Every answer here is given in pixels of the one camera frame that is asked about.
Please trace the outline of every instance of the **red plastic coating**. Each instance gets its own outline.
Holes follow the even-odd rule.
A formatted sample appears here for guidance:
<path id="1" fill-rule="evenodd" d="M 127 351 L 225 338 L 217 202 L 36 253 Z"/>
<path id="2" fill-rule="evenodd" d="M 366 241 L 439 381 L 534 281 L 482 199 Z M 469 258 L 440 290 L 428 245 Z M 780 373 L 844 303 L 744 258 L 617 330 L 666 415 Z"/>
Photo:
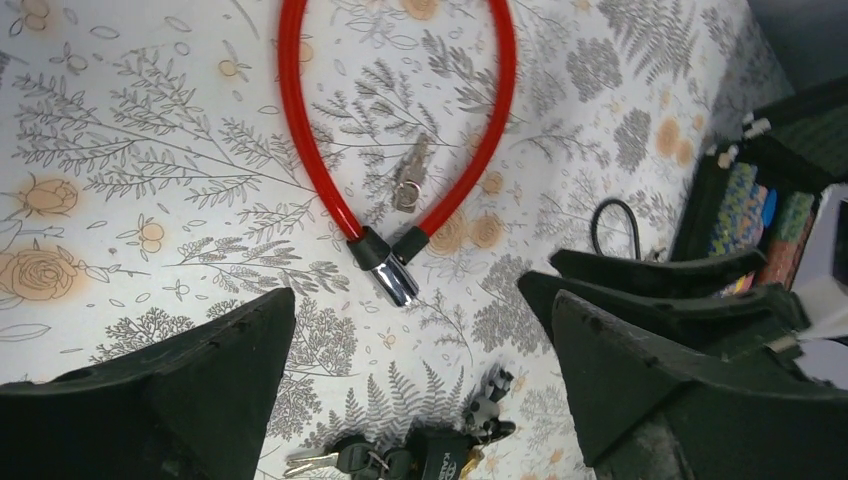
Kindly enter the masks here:
<path id="1" fill-rule="evenodd" d="M 297 148 L 303 167 L 315 185 L 318 195 L 347 239 L 357 241 L 363 236 L 362 226 L 356 219 L 356 215 L 347 206 L 324 165 L 321 152 L 318 150 L 315 137 L 312 135 L 312 128 L 303 99 L 303 88 L 300 84 L 298 72 L 300 71 L 300 31 L 303 26 L 307 1 L 283 0 L 283 7 L 280 12 L 277 56 L 283 111 L 291 130 L 295 148 Z M 509 120 L 509 110 L 515 92 L 517 68 L 515 30 L 507 0 L 489 0 L 489 5 L 494 19 L 498 45 L 498 86 L 495 104 L 489 119 L 489 126 L 468 168 L 445 198 L 419 224 L 419 228 L 428 236 L 432 236 L 444 225 L 480 180 L 480 176 L 483 175 L 495 154 Z"/>

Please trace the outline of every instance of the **key fob logo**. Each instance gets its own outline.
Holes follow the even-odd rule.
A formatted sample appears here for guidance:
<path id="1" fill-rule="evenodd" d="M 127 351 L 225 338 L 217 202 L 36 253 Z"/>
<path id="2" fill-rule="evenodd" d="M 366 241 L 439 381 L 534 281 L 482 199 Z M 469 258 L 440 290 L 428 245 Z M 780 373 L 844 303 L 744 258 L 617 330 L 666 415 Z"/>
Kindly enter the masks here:
<path id="1" fill-rule="evenodd" d="M 439 480 L 454 480 L 456 478 L 456 462 L 451 460 L 450 453 L 442 458 L 442 468 L 439 470 Z"/>

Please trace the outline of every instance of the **black cord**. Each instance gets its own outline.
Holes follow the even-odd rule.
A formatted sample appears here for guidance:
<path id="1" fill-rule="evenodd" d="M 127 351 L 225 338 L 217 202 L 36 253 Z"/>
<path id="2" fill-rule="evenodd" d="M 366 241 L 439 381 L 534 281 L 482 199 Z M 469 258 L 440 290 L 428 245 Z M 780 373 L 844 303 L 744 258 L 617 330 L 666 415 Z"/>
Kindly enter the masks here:
<path id="1" fill-rule="evenodd" d="M 598 240 L 598 223 L 601 220 L 601 214 L 604 213 L 604 210 L 611 205 L 621 207 L 627 215 L 627 220 L 630 222 L 630 231 L 633 232 L 633 256 L 636 260 L 642 260 L 642 249 L 639 247 L 639 225 L 636 223 L 636 214 L 633 213 L 633 209 L 630 208 L 630 205 L 627 205 L 623 200 L 619 200 L 617 198 L 608 198 L 604 200 L 595 209 L 595 213 L 592 214 L 592 221 L 589 223 L 589 236 L 592 238 L 592 248 L 595 250 L 597 255 L 605 256 L 604 252 L 601 251 L 601 242 Z"/>

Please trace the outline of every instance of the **cable lock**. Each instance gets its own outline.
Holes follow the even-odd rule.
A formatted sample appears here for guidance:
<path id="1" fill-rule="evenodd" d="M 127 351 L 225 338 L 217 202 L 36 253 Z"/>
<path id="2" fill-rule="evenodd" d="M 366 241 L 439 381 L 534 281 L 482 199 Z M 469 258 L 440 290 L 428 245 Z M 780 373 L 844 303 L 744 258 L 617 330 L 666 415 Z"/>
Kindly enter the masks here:
<path id="1" fill-rule="evenodd" d="M 300 32 L 307 1 L 283 1 L 277 37 L 280 92 L 292 140 L 318 196 L 347 237 L 348 248 L 359 267 L 370 272 L 392 303 L 402 307 L 418 295 L 418 285 L 409 275 L 405 265 L 427 246 L 430 237 L 453 215 L 480 180 L 506 129 L 515 91 L 517 68 L 515 30 L 509 5 L 507 0 L 489 0 L 498 45 L 498 85 L 489 126 L 480 146 L 468 168 L 445 198 L 418 226 L 412 227 L 397 243 L 389 246 L 374 230 L 359 223 L 333 183 L 312 135 L 298 74 Z"/>

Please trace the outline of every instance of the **floral tablecloth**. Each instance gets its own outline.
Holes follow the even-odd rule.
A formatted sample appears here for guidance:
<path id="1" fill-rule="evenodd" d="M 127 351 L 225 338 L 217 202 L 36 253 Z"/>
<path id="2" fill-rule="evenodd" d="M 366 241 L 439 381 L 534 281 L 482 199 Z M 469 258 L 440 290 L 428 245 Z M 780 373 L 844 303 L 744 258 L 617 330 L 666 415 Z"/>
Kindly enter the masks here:
<path id="1" fill-rule="evenodd" d="M 279 1 L 8 0 L 0 6 L 0 381 L 47 381 L 278 286 L 298 328 L 257 478 L 360 430 L 383 446 L 456 419 L 497 364 L 516 377 L 472 478 L 591 478 L 551 345 L 514 282 L 588 248 L 603 198 L 667 246 L 694 159 L 790 92 L 744 0 L 512 0 L 509 131 L 415 259 L 420 301 L 378 298 L 316 197 L 280 113 Z M 393 178 L 435 139 L 418 208 L 480 142 L 497 79 L 483 0 L 312 2 L 300 75 L 347 201 L 383 235 Z M 601 241 L 628 255 L 626 227 Z M 315 477 L 333 477 L 332 471 Z"/>

